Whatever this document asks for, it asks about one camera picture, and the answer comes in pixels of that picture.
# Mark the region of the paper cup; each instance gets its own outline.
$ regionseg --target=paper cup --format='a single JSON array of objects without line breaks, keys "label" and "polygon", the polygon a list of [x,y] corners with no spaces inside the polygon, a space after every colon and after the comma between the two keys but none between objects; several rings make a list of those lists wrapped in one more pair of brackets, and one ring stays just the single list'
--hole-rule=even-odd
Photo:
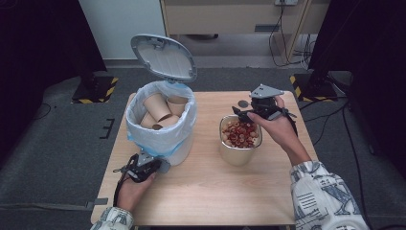
[{"label": "paper cup", "polygon": [[167,98],[167,103],[170,112],[178,117],[182,116],[183,111],[185,111],[185,104],[188,102],[187,98],[179,96],[171,96]]},{"label": "paper cup", "polygon": [[146,98],[143,105],[157,122],[160,122],[171,115],[167,103],[160,93],[152,94]]},{"label": "paper cup", "polygon": [[152,115],[147,112],[146,116],[144,116],[143,121],[141,121],[140,126],[144,128],[150,128],[152,129],[152,126],[156,124],[155,119],[152,117]]},{"label": "paper cup", "polygon": [[152,128],[155,129],[155,130],[159,130],[159,129],[163,128],[163,127],[168,127],[168,126],[171,126],[171,125],[175,125],[178,121],[179,121],[179,117],[176,116],[176,115],[172,115],[172,116],[162,120],[161,122],[159,122],[157,124],[154,124],[152,126]]}]

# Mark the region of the trash can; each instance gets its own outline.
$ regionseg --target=trash can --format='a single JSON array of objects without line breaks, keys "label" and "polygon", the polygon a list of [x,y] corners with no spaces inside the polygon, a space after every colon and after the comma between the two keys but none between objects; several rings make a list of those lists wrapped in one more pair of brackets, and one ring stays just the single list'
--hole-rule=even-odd
[{"label": "trash can", "polygon": [[[151,156],[162,157],[172,166],[179,165],[187,158],[192,147],[197,115],[193,92],[185,84],[197,77],[192,54],[176,40],[155,34],[134,36],[131,47],[146,69],[164,80],[146,84],[131,100],[125,111],[128,140]],[[169,97],[187,99],[184,111],[173,125],[160,129],[141,126],[148,113],[144,101],[157,93],[165,101]]]}]

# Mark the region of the person's left hand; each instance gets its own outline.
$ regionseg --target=person's left hand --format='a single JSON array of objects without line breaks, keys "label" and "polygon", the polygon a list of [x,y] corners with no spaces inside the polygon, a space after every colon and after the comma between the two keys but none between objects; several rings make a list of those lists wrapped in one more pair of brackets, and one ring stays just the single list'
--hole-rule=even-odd
[{"label": "person's left hand", "polygon": [[127,174],[124,178],[122,188],[119,191],[117,207],[133,214],[135,207],[140,202],[144,192],[152,184],[155,176],[156,172],[150,175],[146,181],[143,181],[142,183],[135,183]]}]

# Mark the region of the trash can lid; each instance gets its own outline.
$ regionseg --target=trash can lid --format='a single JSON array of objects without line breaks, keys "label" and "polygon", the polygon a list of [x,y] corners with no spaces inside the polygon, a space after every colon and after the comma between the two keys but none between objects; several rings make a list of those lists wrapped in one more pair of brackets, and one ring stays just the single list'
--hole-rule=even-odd
[{"label": "trash can lid", "polygon": [[149,72],[166,81],[190,82],[197,77],[191,52],[174,39],[137,34],[131,39],[131,48]]}]

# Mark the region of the patterned sleeve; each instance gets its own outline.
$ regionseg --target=patterned sleeve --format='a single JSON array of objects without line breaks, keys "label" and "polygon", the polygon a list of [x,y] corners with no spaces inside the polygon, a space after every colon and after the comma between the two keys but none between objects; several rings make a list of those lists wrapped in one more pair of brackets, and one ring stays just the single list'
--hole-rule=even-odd
[{"label": "patterned sleeve", "polygon": [[101,214],[90,230],[128,230],[132,227],[134,220],[132,215],[124,209],[109,207]]},{"label": "patterned sleeve", "polygon": [[290,171],[296,229],[369,229],[344,180],[318,161]]}]

